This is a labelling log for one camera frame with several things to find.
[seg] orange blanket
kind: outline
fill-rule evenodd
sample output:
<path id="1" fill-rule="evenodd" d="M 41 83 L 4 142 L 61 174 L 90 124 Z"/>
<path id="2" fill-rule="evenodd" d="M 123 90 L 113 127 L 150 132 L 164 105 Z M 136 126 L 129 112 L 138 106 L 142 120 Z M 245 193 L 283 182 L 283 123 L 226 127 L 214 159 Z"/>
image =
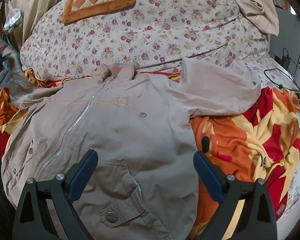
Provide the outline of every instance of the orange blanket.
<path id="1" fill-rule="evenodd" d="M 201 140 L 210 138 L 207 156 L 225 174 L 238 180 L 266 180 L 276 211 L 283 214 L 287 193 L 300 158 L 300 130 L 296 112 L 300 110 L 293 92 L 266 87 L 251 109 L 236 116 L 196 117 L 189 122 L 195 134 L 198 150 Z M 234 222 L 224 235 L 232 236 L 244 202 L 237 205 Z M 198 237 L 218 208 L 199 180 L 197 218 L 189 239 Z"/>
<path id="2" fill-rule="evenodd" d="M 25 112 L 10 103 L 9 89 L 0 92 L 0 159 L 2 158 L 10 135 L 21 123 Z"/>

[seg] metal button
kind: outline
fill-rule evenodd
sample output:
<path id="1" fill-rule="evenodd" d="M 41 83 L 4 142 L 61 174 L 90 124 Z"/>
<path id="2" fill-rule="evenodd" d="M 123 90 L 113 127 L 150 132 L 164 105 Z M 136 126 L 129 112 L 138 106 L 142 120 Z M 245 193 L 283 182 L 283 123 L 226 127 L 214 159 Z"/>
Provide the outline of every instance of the metal button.
<path id="1" fill-rule="evenodd" d="M 63 180 L 65 178 L 65 175 L 63 173 L 59 173 L 57 176 L 56 176 L 57 180 Z"/>
<path id="2" fill-rule="evenodd" d="M 33 179 L 33 178 L 27 179 L 27 184 L 32 184 L 33 182 L 34 182 L 34 179 Z"/>
<path id="3" fill-rule="evenodd" d="M 118 217 L 113 213 L 113 212 L 109 212 L 107 215 L 106 215 L 106 219 L 108 222 L 114 224 L 115 222 L 118 221 Z"/>
<path id="4" fill-rule="evenodd" d="M 262 179 L 262 178 L 257 179 L 257 182 L 258 182 L 260 185 L 265 184 L 265 180 Z"/>
<path id="5" fill-rule="evenodd" d="M 227 179 L 228 179 L 229 181 L 234 181 L 234 180 L 235 180 L 235 176 L 234 176 L 233 174 L 228 174 L 228 175 L 227 175 Z"/>

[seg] gray fabric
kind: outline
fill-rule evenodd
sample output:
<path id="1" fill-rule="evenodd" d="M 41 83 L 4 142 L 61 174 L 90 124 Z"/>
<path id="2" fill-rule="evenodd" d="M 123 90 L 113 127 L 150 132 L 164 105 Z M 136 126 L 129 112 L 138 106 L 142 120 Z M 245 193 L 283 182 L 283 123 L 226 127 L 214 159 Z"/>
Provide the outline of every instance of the gray fabric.
<path id="1" fill-rule="evenodd" d="M 45 97 L 54 95 L 63 88 L 63 83 L 54 88 L 37 88 L 26 78 L 22 70 L 11 71 L 9 96 L 13 105 L 24 111 L 30 106 L 42 102 Z"/>
<path id="2" fill-rule="evenodd" d="M 94 149 L 98 166 L 74 202 L 94 239 L 186 239 L 198 200 L 189 117 L 244 112 L 260 95 L 258 77 L 244 64 L 225 69 L 197 62 L 183 59 L 180 84 L 147 73 L 132 79 L 132 66 L 106 78 L 108 68 L 100 66 L 92 79 L 67 81 L 54 95 L 49 90 L 38 96 L 38 89 L 30 100 L 12 95 L 11 102 L 28 115 L 2 161 L 10 201 L 18 204 L 27 178 L 52 179 Z M 220 91 L 220 83 L 230 89 Z M 50 211 L 61 232 L 53 206 Z M 107 211 L 117 222 L 106 222 Z"/>
<path id="3" fill-rule="evenodd" d="M 22 71 L 21 62 L 18 57 L 18 52 L 16 52 L 13 48 L 10 47 L 7 47 L 2 53 L 0 52 L 0 54 L 2 55 L 8 55 L 9 53 L 10 56 L 0 72 L 0 91 L 10 86 L 12 72 Z"/>

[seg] jacket sleeve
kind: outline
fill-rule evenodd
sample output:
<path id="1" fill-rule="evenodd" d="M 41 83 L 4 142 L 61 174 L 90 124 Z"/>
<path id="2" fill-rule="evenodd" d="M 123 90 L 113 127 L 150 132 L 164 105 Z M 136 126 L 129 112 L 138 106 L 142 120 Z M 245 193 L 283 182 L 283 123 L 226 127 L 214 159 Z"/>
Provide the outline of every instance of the jacket sleeve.
<path id="1" fill-rule="evenodd" d="M 224 68 L 205 60 L 184 58 L 181 79 L 174 91 L 177 101 L 200 115 L 232 115 L 247 111 L 261 94 L 259 76 L 244 62 Z"/>

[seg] beige jacket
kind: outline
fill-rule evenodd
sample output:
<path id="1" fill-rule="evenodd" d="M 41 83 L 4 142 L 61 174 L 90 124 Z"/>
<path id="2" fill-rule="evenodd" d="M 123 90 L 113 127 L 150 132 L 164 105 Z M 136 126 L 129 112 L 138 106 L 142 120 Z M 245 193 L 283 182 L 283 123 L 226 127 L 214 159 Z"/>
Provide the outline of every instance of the beige jacket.
<path id="1" fill-rule="evenodd" d="M 233 68 L 183 59 L 181 82 L 124 67 L 106 78 L 67 81 L 53 90 L 31 88 L 12 103 L 28 115 L 11 135 L 2 160 L 8 199 L 18 205 L 26 179 L 52 179 L 88 149 L 99 163 L 80 200 L 73 203 L 94 239 L 186 239 L 196 218 L 198 176 L 190 117 L 239 114 L 260 95 L 245 64 Z M 53 205 L 52 218 L 59 229 Z M 106 214 L 115 213 L 115 223 Z"/>

